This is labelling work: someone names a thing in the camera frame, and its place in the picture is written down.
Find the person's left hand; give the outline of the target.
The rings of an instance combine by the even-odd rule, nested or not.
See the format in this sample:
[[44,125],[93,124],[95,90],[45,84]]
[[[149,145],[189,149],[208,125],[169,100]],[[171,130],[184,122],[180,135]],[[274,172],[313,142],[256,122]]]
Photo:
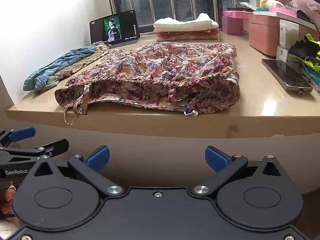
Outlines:
[[1,192],[1,219],[15,217],[12,208],[12,201],[16,194],[14,185],[10,185],[5,191]]

